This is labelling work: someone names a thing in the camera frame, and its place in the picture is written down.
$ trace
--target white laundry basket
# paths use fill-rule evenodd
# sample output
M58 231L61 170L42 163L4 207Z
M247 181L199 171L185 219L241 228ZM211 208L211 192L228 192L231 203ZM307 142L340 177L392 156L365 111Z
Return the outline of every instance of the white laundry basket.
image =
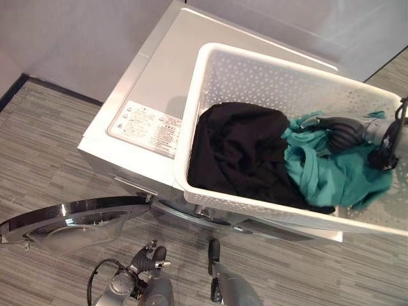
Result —
M371 204L362 212L343 208L334 215L190 186L187 172L198 118L210 106L232 101L278 109L289 118L316 110L361 114L383 110L387 117L392 117L400 104L400 97L274 57L218 43L206 44L200 49L196 61L175 154L175 178L184 188L188 202L309 228L408 236L408 216L404 215L408 210L408 189L403 177L394 180L390 195L383 197L385 200ZM403 164L402 168L396 173L399 171L405 175L406 164L400 164Z

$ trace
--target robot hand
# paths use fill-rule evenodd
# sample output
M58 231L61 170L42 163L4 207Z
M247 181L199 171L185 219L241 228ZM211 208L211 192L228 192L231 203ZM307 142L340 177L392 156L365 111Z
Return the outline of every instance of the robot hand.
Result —
M146 288L147 283L141 280L138 276L142 272L147 272L155 270L157 268L162 268L164 266L170 265L170 261L158 260L155 258L158 251L164 251L164 258L166 256L166 249L164 247L158 247L156 249L155 255L150 259L147 257L154 248L157 246L157 240L153 240L147 245L145 245L132 259L129 266L125 267L121 265L116 259L108 258L100 261L95 269L93 270L88 281L87 288L87 303L88 306L121 306L124 305L126 300L132 296L139 300ZM103 294L94 302L91 301L92 296L92 282L94 276L97 274L98 268L106 262L113 262L118 266L118 270L115 275L111 278L110 283L107 285Z
M331 131L327 148L319 153L320 156L339 153L367 142L377 146L367 157L371 167L390 170L397 166L401 157L408 157L408 119L405 116L408 99L402 99L401 103L395 120L356 117L346 113L326 114L308 118L301 128L315 126Z

